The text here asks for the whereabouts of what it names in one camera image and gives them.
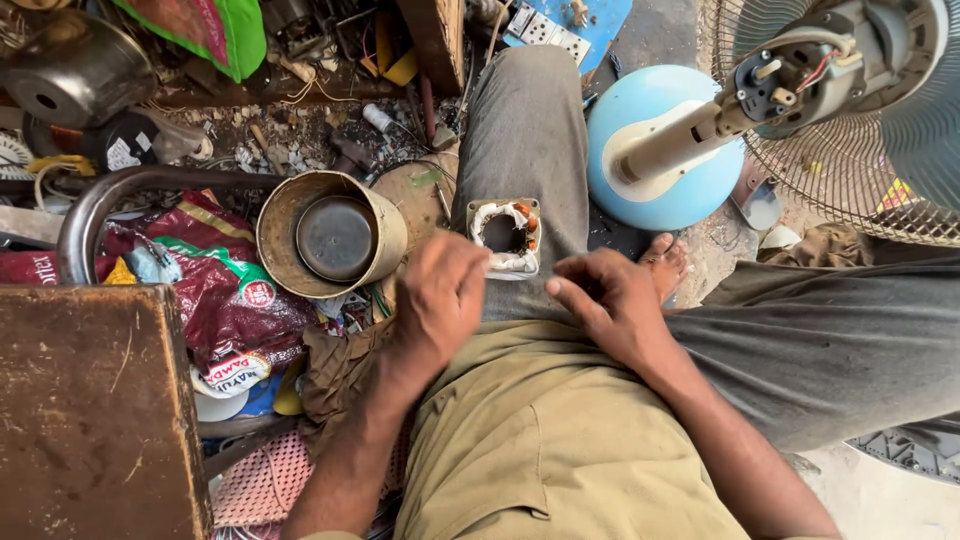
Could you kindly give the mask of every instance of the junk pile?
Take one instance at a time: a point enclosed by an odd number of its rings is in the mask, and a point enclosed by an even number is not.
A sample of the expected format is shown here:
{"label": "junk pile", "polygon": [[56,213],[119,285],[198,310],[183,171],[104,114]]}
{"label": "junk pile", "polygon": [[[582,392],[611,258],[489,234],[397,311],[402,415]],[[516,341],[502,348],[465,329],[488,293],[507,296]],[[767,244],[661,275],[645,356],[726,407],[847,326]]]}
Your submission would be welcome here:
{"label": "junk pile", "polygon": [[466,97],[434,99],[384,3],[0,4],[0,283],[169,284],[214,537],[276,537],[390,336],[397,269],[449,226]]}

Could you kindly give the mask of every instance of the knee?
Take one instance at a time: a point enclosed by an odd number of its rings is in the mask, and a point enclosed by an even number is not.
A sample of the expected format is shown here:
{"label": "knee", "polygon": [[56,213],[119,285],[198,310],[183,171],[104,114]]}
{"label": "knee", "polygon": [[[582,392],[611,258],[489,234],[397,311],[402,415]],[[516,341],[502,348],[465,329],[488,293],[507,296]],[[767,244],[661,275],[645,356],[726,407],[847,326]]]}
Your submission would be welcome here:
{"label": "knee", "polygon": [[559,45],[522,45],[501,51],[496,58],[496,70],[505,75],[528,78],[539,82],[575,77],[580,72],[573,57]]}

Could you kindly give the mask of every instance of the bare foot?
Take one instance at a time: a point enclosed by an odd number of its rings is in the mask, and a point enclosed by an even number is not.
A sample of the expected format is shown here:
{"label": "bare foot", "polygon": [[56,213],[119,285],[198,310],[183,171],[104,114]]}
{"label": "bare foot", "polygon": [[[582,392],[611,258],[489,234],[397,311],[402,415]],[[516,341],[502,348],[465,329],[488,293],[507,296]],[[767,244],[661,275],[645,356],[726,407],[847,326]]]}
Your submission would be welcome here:
{"label": "bare foot", "polygon": [[663,304],[677,290],[677,286],[689,273],[686,263],[686,244],[677,240],[672,246],[673,234],[661,233],[650,244],[650,249],[640,256],[640,264],[648,265],[654,275],[654,287]]}

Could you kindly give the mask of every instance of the table fan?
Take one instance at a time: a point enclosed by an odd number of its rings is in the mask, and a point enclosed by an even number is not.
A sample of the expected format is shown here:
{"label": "table fan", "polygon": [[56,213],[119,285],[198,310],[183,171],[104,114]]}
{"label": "table fan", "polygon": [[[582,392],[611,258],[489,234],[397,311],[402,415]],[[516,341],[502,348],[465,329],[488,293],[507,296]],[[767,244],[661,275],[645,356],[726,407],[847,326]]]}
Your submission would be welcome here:
{"label": "table fan", "polygon": [[719,207],[754,160],[829,219],[960,246],[960,0],[705,9],[713,79],[647,67],[594,105],[588,184],[602,209],[680,229]]}

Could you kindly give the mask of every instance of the man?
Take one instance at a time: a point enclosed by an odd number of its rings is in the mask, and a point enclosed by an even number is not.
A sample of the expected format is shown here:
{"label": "man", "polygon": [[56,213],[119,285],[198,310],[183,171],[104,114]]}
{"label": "man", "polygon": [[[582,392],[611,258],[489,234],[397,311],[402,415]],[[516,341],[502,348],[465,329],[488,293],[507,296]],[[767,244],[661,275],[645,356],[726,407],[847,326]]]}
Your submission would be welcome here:
{"label": "man", "polygon": [[485,70],[461,156],[454,221],[471,200],[538,198],[553,276],[485,283],[489,252],[453,233],[414,255],[395,339],[284,539],[368,529],[414,407],[404,539],[838,539],[775,447],[960,409],[956,259],[754,268],[749,296],[728,299],[739,307],[664,315],[686,268],[669,234],[640,264],[583,255],[586,130],[563,49],[512,49]]}

